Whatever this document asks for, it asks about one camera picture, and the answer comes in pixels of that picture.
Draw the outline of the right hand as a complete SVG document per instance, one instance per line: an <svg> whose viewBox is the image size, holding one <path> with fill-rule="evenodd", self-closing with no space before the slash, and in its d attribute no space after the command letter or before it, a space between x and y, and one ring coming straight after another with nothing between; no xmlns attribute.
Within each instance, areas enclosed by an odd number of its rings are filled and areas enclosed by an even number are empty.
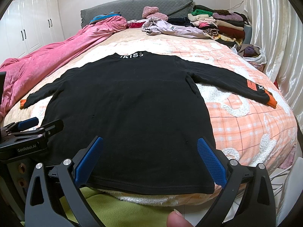
<svg viewBox="0 0 303 227"><path fill-rule="evenodd" d="M176 209L174 209L167 217L166 221L167 227L193 227L193 225L188 222L183 215Z"/></svg>

